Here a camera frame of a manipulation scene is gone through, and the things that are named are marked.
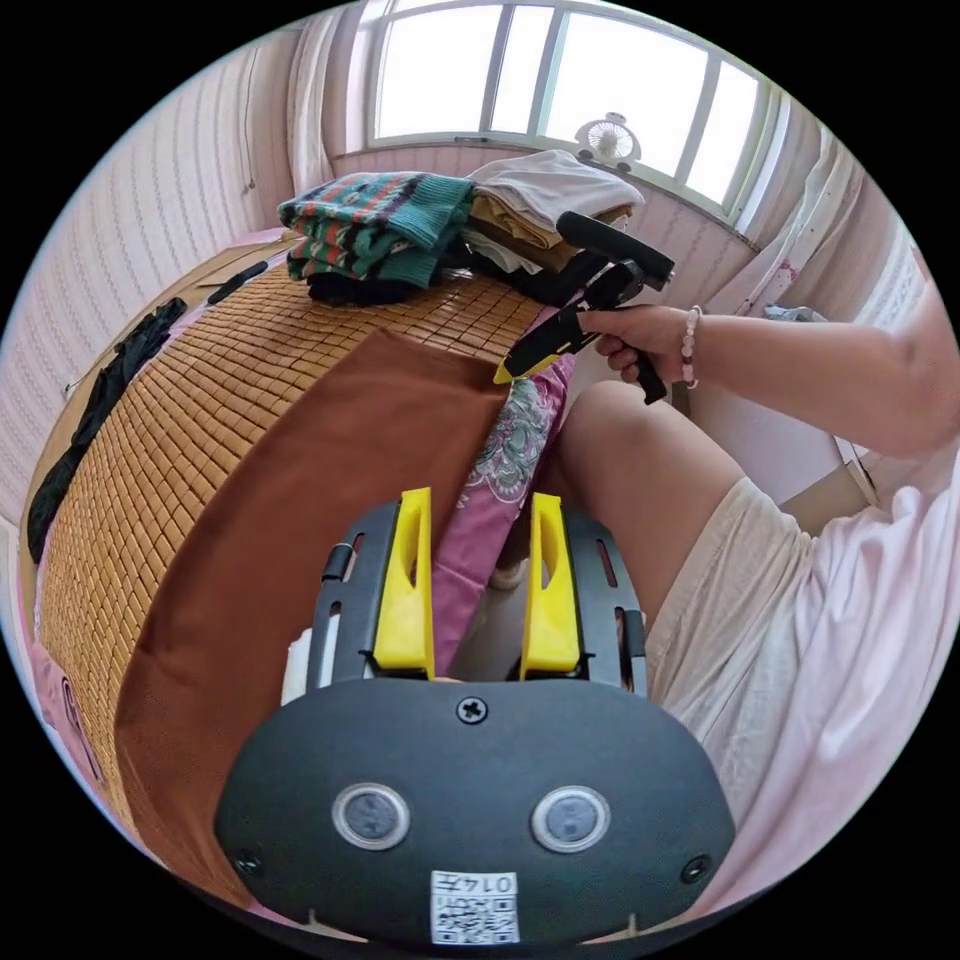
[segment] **knee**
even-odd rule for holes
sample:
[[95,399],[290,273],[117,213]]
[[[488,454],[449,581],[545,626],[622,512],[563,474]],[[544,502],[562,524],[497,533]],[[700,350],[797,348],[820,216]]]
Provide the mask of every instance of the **knee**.
[[621,380],[602,380],[587,387],[570,405],[560,432],[564,446],[606,447],[628,433],[634,440],[644,419],[643,392]]

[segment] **beaded bracelet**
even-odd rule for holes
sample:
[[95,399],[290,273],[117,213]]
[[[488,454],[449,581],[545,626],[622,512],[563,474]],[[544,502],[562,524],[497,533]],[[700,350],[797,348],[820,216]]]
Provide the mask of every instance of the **beaded bracelet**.
[[703,316],[703,311],[699,307],[692,307],[687,314],[687,329],[683,335],[683,344],[680,347],[680,370],[683,374],[683,382],[688,390],[693,390],[700,382],[693,375],[693,347],[696,336],[697,322]]

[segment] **label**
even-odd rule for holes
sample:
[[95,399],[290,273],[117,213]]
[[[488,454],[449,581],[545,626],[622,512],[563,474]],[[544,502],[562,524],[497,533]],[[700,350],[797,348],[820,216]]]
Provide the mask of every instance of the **label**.
[[430,932],[445,946],[520,942],[515,873],[430,874]]

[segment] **white fan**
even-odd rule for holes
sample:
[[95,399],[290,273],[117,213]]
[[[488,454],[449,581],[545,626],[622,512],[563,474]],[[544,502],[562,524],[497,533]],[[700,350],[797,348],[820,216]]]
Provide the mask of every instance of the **white fan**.
[[603,120],[585,123],[577,131],[578,156],[629,173],[631,161],[640,159],[640,144],[626,123],[626,117],[619,113],[608,113]]

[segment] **bamboo sleeping mat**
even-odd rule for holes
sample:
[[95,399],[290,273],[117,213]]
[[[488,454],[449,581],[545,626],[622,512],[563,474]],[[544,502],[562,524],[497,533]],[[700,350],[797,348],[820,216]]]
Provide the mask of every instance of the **bamboo sleeping mat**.
[[224,479],[371,331],[496,363],[539,309],[469,275],[404,304],[334,308],[281,266],[208,309],[127,388],[57,514],[37,626],[73,685],[108,803],[128,829],[113,733],[124,671],[164,572]]

